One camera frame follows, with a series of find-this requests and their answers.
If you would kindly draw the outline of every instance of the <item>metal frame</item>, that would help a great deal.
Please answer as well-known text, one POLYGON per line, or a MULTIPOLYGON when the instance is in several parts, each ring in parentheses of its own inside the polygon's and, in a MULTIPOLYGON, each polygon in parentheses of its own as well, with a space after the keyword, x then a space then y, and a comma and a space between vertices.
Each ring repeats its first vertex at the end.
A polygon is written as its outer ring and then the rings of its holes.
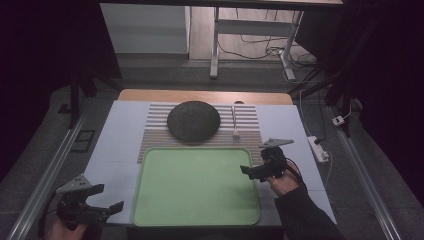
MULTIPOLYGON (((198 7, 223 7, 223 8, 250 8, 270 10, 294 10, 294 11, 320 11, 340 12, 347 9, 343 0, 336 2, 320 1, 275 1, 275 0, 101 0, 99 3, 118 4, 145 4, 167 6, 198 6, 198 7)), ((369 4, 363 4, 363 8, 369 8, 369 4)))
MULTIPOLYGON (((331 111, 331 108, 327 108, 327 110, 331 118, 336 117, 336 115, 331 111)), ((337 134, 344 149, 346 150, 356 176, 364 189, 365 195, 376 213, 377 220, 379 221, 386 238, 390 240, 402 239, 393 218, 386 207, 386 204, 381 199, 377 189, 375 188, 374 182, 372 181, 352 140, 346 137, 341 128, 337 128, 337 134)))
POLYGON ((79 130, 81 129, 82 124, 88 115, 92 102, 92 99, 86 99, 84 101, 81 117, 75 123, 74 128, 69 129, 66 133, 62 144, 44 171, 43 176, 41 177, 30 198, 25 204, 25 207, 21 211, 21 214, 16 220, 15 225, 10 231, 7 239, 25 239, 35 218, 37 217, 38 212, 41 210, 41 207, 48 196, 50 188, 52 187, 57 174, 59 173, 68 155, 68 152, 70 151, 71 146, 77 137, 79 130))
POLYGON ((219 7, 214 9, 214 33, 213 46, 211 56, 210 77, 215 79, 218 77, 218 35, 234 34, 234 35, 255 35, 255 36, 276 36, 287 37, 287 43, 284 51, 280 53, 280 59, 287 75, 288 81, 295 81, 293 69, 288 59, 290 49, 299 27, 300 19, 303 12, 295 12, 292 23, 288 22, 264 22, 264 21, 246 21, 246 20, 227 20, 219 19, 219 7))

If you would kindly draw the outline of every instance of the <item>green cutting mat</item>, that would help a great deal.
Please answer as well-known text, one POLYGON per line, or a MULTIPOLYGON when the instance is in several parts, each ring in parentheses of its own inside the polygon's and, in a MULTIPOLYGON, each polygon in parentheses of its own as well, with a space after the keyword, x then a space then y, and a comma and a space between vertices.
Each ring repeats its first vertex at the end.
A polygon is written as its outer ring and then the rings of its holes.
POLYGON ((132 221, 137 226, 251 225, 260 216, 244 148, 150 148, 143 157, 132 221))

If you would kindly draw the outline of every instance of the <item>dark gray round object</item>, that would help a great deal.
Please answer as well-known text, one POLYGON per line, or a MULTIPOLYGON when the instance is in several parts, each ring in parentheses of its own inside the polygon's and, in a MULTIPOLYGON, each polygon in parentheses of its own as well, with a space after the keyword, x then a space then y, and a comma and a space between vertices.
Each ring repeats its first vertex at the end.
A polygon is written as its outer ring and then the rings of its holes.
POLYGON ((210 104, 188 101, 171 110, 167 124, 169 131, 176 138, 188 142, 200 142, 216 133, 221 124, 221 117, 210 104))

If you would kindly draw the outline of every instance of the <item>black clamp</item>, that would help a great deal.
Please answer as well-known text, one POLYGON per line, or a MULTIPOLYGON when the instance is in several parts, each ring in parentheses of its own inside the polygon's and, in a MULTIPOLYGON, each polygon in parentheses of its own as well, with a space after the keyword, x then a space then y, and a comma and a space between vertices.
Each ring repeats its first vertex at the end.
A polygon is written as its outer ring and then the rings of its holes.
POLYGON ((261 157, 264 161, 263 165, 256 167, 240 166, 241 172, 249 176, 249 179, 259 179, 260 182, 264 182, 267 177, 280 178, 283 176, 284 171, 289 170, 297 179, 299 185, 304 185, 302 176, 294 170, 290 165, 287 164, 287 160, 296 165, 292 160, 286 158, 283 150, 280 148, 281 145, 294 143, 292 139, 272 139, 259 145, 260 148, 264 148, 261 151, 261 157))
POLYGON ((104 184, 92 186, 83 174, 58 188, 50 196, 44 208, 43 216, 39 220, 39 237, 44 237, 47 210, 55 194, 62 194, 62 198, 57 204, 56 215, 65 223, 68 229, 73 231, 78 224, 105 224, 111 215, 122 211, 124 201, 118 202, 109 208, 92 207, 86 203, 89 196, 102 193, 103 190, 104 184))

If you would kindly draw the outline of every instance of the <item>white wall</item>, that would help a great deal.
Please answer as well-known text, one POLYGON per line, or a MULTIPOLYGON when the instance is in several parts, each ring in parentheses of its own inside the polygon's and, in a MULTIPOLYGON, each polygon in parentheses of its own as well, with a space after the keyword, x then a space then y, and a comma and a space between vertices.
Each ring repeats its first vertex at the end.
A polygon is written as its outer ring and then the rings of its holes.
POLYGON ((101 4, 116 53, 177 53, 189 49, 189 7, 101 4))

